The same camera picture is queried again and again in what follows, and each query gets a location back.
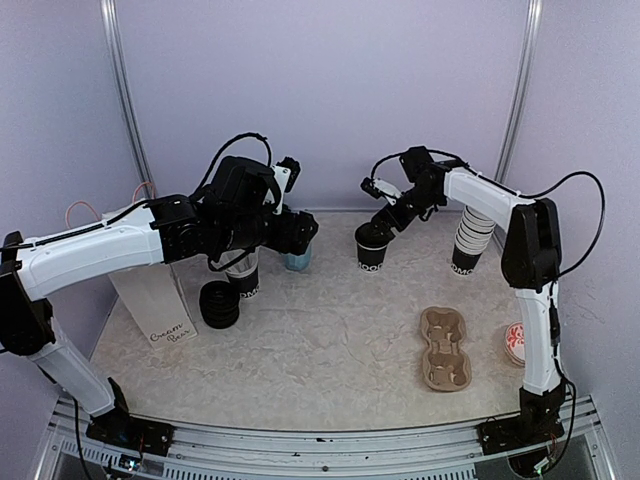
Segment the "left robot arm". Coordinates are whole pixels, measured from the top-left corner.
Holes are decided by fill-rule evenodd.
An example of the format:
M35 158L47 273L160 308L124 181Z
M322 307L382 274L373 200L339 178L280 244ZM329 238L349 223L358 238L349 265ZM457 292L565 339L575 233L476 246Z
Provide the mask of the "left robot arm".
M99 375L54 318L50 294L133 267L197 255L217 262L229 251L265 247L306 252L318 231L312 214L284 203L300 172L227 156L189 196L141 200L114 216L45 237L6 235L1 247L1 344L34 362L121 445L140 434L119 386Z

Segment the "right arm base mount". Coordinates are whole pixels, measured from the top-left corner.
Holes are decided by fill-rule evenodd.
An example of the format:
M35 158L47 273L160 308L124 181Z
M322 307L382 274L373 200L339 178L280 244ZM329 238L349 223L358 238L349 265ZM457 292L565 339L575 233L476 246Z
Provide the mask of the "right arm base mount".
M488 420L477 427L484 455L493 455L560 438L565 434L560 408L565 402L566 384L542 395L524 387L519 389L519 413L515 416Z

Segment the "black plastic cup lid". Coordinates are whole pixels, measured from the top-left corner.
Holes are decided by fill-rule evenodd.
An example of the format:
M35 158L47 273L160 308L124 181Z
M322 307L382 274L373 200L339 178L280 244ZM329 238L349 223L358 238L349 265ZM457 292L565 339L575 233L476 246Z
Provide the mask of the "black plastic cup lid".
M390 231L372 222L366 222L359 226L354 234L358 245L367 249L380 249L386 247L395 235Z

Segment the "black paper coffee cup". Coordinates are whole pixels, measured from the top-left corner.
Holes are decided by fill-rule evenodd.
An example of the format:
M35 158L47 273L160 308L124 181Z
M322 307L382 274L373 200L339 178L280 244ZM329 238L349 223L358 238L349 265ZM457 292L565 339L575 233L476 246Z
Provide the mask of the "black paper coffee cup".
M366 246L356 244L358 268L365 273L377 273L381 270L388 245Z

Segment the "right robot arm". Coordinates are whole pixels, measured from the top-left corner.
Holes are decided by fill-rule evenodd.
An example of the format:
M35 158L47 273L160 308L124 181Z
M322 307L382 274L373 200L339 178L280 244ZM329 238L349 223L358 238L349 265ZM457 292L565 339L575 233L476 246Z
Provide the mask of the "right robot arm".
M388 245L414 219L428 220L450 200L464 206L463 227L484 229L476 236L458 233L455 247L462 254L481 253L495 227L505 232L501 270L515 291L525 340L520 414L511 423L511 433L518 442L531 444L557 423L567 386L560 372L556 308L562 259L556 205L548 198L532 199L512 191L454 154L441 152L438 160L434 154L424 146L394 154L411 184L406 191L374 174L362 180L364 192L386 201L370 221L374 237Z

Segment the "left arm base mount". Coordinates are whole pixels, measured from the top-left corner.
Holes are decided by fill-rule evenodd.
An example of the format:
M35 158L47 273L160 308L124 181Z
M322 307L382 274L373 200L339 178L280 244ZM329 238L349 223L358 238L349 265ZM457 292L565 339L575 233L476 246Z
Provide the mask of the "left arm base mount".
M172 444L175 427L169 423L132 416L122 389L111 377L108 382L114 393L113 408L91 416L86 430L88 438L139 454L150 453L166 457Z

